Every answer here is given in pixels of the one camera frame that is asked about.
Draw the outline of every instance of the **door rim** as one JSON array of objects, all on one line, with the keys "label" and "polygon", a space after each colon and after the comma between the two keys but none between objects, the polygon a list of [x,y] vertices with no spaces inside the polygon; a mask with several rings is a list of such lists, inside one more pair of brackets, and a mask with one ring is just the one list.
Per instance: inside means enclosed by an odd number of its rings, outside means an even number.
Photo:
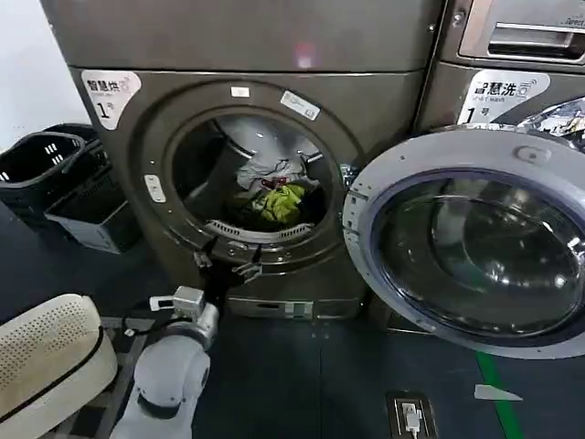
[{"label": "door rim", "polygon": [[[233,97],[230,89],[234,85],[250,87],[253,99]],[[326,109],[321,108],[318,117],[309,121],[281,104],[285,91],[269,83],[213,81],[168,97],[157,105],[155,112],[142,120],[143,129],[133,139],[131,154],[138,159],[134,163],[131,179],[143,203],[154,211],[163,227],[181,245],[196,251],[214,236],[219,236],[214,255],[240,263],[251,261],[257,249],[258,244],[242,242],[247,244],[244,249],[234,245],[235,240],[202,227],[200,221],[185,208],[173,183],[172,162],[180,140],[177,137],[186,133],[188,127],[226,114],[263,115],[286,123],[321,149],[331,171],[334,190],[327,215],[310,234],[297,241],[262,245],[261,263],[266,268],[265,273],[290,273],[325,261],[342,245],[338,212],[343,207],[345,191],[342,190],[339,166],[346,161],[352,164],[361,162],[363,153],[354,137]],[[149,196],[143,179],[147,174],[160,178],[166,198],[164,203],[155,203]]]},{"label": "door rim", "polygon": [[[469,348],[516,358],[559,358],[585,353],[585,318],[574,317],[558,333],[518,340],[479,337],[450,327],[423,313],[404,299],[396,284],[387,282],[386,270],[376,259],[373,228],[376,216],[400,192],[422,181],[447,177],[453,172],[537,192],[546,202],[567,215],[580,231],[585,231],[585,157],[567,148],[558,138],[513,127],[500,131],[478,127],[446,127],[439,132],[411,138],[380,155],[359,174],[344,205],[346,246],[358,271],[368,285],[391,308],[412,323],[433,334]],[[522,148],[535,148],[537,157],[520,154]]]}]

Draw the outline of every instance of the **gray floor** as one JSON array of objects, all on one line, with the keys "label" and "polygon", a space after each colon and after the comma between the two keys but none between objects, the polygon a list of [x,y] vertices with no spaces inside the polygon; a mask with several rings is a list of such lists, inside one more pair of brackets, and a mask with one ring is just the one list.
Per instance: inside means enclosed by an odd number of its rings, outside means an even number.
[{"label": "gray floor", "polygon": [[[93,297],[116,316],[173,286],[141,243],[123,256],[42,241],[0,205],[0,320],[63,292]],[[367,321],[321,323],[229,316],[211,351],[196,416],[197,439],[388,439],[385,394],[422,391],[442,439],[504,439],[491,402],[473,398],[483,378],[472,351],[435,337],[383,334]],[[583,437],[585,358],[496,359],[529,439]]]}]

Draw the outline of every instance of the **white paper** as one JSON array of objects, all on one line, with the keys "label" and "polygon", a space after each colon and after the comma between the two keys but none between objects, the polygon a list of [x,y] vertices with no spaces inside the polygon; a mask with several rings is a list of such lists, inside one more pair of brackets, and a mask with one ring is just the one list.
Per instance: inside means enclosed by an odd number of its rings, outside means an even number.
[{"label": "white paper", "polygon": [[311,104],[290,91],[284,92],[281,97],[281,104],[306,117],[310,121],[314,121],[321,111],[316,105]]},{"label": "white paper", "polygon": [[473,394],[476,400],[488,401],[522,401],[518,395],[509,391],[502,391],[494,386],[487,384],[476,384],[475,393]]},{"label": "white paper", "polygon": [[98,120],[106,130],[115,130],[124,108],[142,86],[133,71],[84,70],[81,79]]},{"label": "white paper", "polygon": [[459,114],[461,123],[490,123],[550,85],[546,73],[482,70],[475,74]]}]

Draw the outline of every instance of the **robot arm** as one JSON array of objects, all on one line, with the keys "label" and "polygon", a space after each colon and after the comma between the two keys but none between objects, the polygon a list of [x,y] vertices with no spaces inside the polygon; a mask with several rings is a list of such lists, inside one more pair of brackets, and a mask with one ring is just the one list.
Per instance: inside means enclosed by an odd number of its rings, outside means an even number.
[{"label": "robot arm", "polygon": [[[151,305],[168,300],[154,298]],[[191,321],[168,327],[165,336],[138,358],[133,389],[111,439],[192,437],[193,415],[209,373],[206,349],[217,333],[219,313],[194,288],[179,287],[171,300],[176,313]]]},{"label": "robot arm", "polygon": [[152,310],[175,309],[181,322],[144,350],[134,369],[134,385],[111,439],[191,439],[197,400],[207,381],[206,352],[218,332],[219,312],[229,288],[261,274],[261,247],[250,263],[211,261],[217,238],[194,255],[205,292],[186,286],[172,296],[153,297]]}]

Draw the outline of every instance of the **sticker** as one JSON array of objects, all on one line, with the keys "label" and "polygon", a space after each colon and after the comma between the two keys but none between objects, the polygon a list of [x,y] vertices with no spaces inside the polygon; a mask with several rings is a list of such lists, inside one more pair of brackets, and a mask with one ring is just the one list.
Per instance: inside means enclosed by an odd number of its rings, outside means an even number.
[{"label": "sticker", "polygon": [[490,123],[549,85],[546,73],[482,70],[470,83],[457,123]]},{"label": "sticker", "polygon": [[98,120],[106,130],[115,130],[126,104],[142,83],[132,71],[84,70],[81,79]]},{"label": "sticker", "polygon": [[146,174],[144,176],[144,183],[146,183],[146,188],[148,189],[150,198],[152,198],[155,203],[166,203],[166,195],[158,176],[155,176],[154,174]]},{"label": "sticker", "polygon": [[249,98],[250,89],[248,87],[232,87],[231,96],[234,98]]},{"label": "sticker", "polygon": [[310,121],[314,121],[321,109],[303,98],[299,98],[296,94],[290,91],[285,91],[281,97],[281,104],[290,108],[294,112],[306,117]]}]

